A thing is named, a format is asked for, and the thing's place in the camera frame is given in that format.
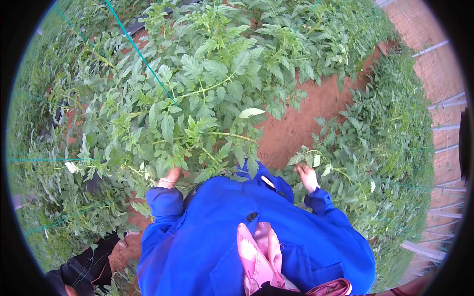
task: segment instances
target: pink fabric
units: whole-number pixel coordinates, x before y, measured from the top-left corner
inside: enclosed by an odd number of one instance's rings
[[[258,223],[253,236],[245,224],[239,224],[237,247],[244,267],[244,290],[247,296],[256,292],[265,282],[270,282],[273,287],[299,292],[282,274],[280,241],[270,223]],[[341,296],[349,295],[351,290],[350,282],[340,278],[314,287],[306,295]]]

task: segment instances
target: hand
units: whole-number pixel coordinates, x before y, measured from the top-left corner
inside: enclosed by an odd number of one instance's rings
[[[181,170],[182,168],[178,168],[177,166],[169,170],[166,177],[160,178],[158,180],[158,187],[173,189],[174,185],[181,176]]]
[[[306,188],[308,193],[311,194],[316,190],[316,188],[319,188],[316,172],[307,164],[303,162],[297,163],[295,165],[294,171],[300,176],[303,186]]]

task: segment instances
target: blue jacket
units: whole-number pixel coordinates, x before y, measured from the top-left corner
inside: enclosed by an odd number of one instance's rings
[[[239,223],[251,233],[258,222],[270,223],[282,244],[282,273],[303,292],[347,278],[352,294],[366,294],[374,282],[372,250],[346,215],[334,208],[331,195],[317,189],[306,196],[306,205],[313,209],[309,213],[293,205],[288,183],[271,176],[262,164],[256,177],[244,182],[207,180],[187,209],[175,188],[152,188],[146,199],[155,222],[143,233],[137,269],[144,296],[244,295]]]

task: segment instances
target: person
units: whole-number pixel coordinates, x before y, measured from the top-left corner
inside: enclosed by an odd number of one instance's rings
[[[315,171],[295,166],[310,213],[293,205],[283,178],[258,165],[253,178],[245,163],[237,175],[248,180],[216,176],[184,200],[177,167],[147,191],[155,222],[144,231],[137,269],[144,296],[251,295],[264,283],[298,294],[328,282],[340,295],[370,290],[369,243],[334,207]]]
[[[126,232],[124,236],[138,234]],[[110,285],[112,271],[109,255],[116,244],[126,247],[116,232],[97,242],[97,247],[86,249],[81,254],[70,258],[59,269],[45,274],[46,281],[60,296],[94,296],[96,287],[103,292],[104,286]]]

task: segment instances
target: jacket button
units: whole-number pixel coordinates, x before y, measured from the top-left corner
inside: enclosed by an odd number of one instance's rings
[[[251,222],[251,221],[253,221],[257,216],[258,216],[258,213],[257,213],[257,212],[252,212],[252,213],[250,213],[250,214],[247,215],[247,221]]]

